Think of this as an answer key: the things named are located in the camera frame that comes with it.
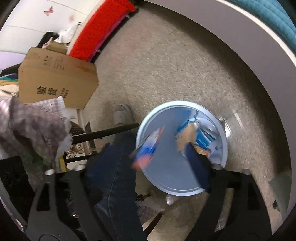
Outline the beige paper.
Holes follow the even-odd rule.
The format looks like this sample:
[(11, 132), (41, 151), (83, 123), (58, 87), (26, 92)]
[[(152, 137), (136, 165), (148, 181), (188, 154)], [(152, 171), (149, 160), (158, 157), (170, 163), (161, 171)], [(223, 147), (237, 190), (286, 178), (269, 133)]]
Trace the beige paper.
[(195, 144), (196, 142), (196, 127), (193, 123), (189, 123), (177, 137), (177, 150), (184, 151), (187, 144)]

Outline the blue white paper package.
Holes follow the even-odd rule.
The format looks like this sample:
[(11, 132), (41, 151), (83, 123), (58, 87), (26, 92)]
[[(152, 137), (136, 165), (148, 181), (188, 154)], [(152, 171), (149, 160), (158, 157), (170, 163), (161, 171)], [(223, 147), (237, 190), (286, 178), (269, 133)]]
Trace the blue white paper package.
[[(196, 142), (193, 145), (195, 151), (198, 154), (204, 155), (207, 158), (210, 158), (211, 154), (215, 151), (218, 140), (219, 134), (216, 132), (216, 128), (212, 122), (205, 118), (190, 118), (188, 119), (182, 126), (178, 127), (176, 139), (179, 133), (189, 124), (193, 123), (196, 127)], [(186, 150), (179, 151), (182, 155), (186, 158)]]

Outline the blue cartoon tissue pack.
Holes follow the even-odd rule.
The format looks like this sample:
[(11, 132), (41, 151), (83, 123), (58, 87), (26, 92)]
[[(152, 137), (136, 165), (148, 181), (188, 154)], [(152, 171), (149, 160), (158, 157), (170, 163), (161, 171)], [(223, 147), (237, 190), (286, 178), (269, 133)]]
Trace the blue cartoon tissue pack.
[(156, 152), (164, 128), (163, 126), (152, 132), (130, 153), (129, 157), (133, 159), (132, 169), (141, 171), (148, 166)]

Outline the light blue trash bin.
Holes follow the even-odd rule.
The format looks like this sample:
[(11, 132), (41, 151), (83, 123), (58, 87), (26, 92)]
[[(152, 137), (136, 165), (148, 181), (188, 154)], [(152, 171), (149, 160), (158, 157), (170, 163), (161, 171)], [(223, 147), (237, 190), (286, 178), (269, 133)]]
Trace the light blue trash bin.
[(150, 134), (162, 131), (152, 160), (142, 171), (156, 188), (180, 197), (204, 191), (186, 156), (188, 138), (182, 134), (188, 123), (197, 131), (196, 147), (206, 152), (211, 163), (225, 167), (228, 144), (222, 123), (210, 110), (194, 102), (169, 101), (157, 106), (143, 119), (136, 139), (136, 147), (140, 147)]

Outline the pink checkered tablecloth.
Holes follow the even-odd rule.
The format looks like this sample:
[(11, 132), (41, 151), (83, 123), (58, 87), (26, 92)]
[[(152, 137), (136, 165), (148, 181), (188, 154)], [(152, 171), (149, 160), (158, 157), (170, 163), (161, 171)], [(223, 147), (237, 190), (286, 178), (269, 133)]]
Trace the pink checkered tablecloth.
[(71, 116), (62, 96), (31, 104), (17, 97), (1, 100), (1, 159), (27, 158), (33, 149), (55, 166), (70, 149)]

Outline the person leg in jeans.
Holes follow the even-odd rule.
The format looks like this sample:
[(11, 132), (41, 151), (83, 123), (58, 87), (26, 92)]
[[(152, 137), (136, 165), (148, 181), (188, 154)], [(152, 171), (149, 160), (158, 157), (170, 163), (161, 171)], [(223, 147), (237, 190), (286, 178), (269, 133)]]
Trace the person leg in jeans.
[(113, 240), (146, 240), (137, 214), (135, 179), (130, 153), (135, 148), (132, 131), (115, 136), (86, 166), (87, 187), (100, 191), (94, 209)]

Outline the hanging clothes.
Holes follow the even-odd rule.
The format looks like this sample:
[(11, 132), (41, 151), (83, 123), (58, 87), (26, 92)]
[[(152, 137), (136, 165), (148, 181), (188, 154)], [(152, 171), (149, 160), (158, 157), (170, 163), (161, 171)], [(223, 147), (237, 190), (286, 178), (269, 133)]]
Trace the hanging clothes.
[(10, 66), (1, 71), (1, 100), (19, 95), (19, 67), (20, 64)]

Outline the large cardboard box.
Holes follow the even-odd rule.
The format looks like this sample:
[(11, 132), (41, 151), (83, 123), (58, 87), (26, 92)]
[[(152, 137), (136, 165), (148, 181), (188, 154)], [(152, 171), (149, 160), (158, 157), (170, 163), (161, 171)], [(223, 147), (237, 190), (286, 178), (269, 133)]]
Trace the large cardboard box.
[(99, 86), (96, 66), (66, 54), (30, 48), (18, 68), (18, 97), (24, 103), (62, 97), (83, 109)]

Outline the grey slipper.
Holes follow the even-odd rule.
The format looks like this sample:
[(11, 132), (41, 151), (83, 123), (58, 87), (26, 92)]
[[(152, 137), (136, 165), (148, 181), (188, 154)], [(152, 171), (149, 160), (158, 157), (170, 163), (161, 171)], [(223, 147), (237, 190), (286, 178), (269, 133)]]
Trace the grey slipper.
[(131, 125), (134, 122), (132, 109), (127, 104), (117, 105), (113, 118), (115, 126)]

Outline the white plastic bag on bench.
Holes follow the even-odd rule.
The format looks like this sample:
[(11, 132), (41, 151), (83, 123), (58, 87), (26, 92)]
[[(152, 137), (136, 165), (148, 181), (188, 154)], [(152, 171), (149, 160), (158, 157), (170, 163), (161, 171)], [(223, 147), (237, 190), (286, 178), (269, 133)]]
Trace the white plastic bag on bench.
[(78, 22), (74, 25), (70, 25), (68, 28), (66, 29), (62, 29), (59, 31), (58, 33), (58, 38), (55, 40), (57, 43), (61, 43), (61, 44), (69, 44), (72, 39), (74, 38), (74, 35), (77, 31), (77, 29), (79, 28), (81, 22)]

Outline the red bench with white top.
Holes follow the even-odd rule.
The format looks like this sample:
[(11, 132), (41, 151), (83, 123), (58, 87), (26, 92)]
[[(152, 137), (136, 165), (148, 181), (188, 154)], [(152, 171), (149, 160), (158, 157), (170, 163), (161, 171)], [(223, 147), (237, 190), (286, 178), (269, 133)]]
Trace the red bench with white top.
[(67, 55), (90, 62), (115, 28), (136, 11), (132, 1), (99, 1), (74, 34)]

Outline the teal bed mattress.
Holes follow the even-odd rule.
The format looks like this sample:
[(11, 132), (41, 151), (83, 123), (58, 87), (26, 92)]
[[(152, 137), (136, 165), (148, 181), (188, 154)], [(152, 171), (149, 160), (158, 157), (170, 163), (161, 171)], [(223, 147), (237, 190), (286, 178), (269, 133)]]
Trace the teal bed mattress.
[(229, 2), (264, 22), (295, 53), (295, 17), (291, 19), (279, 1), (234, 0)]

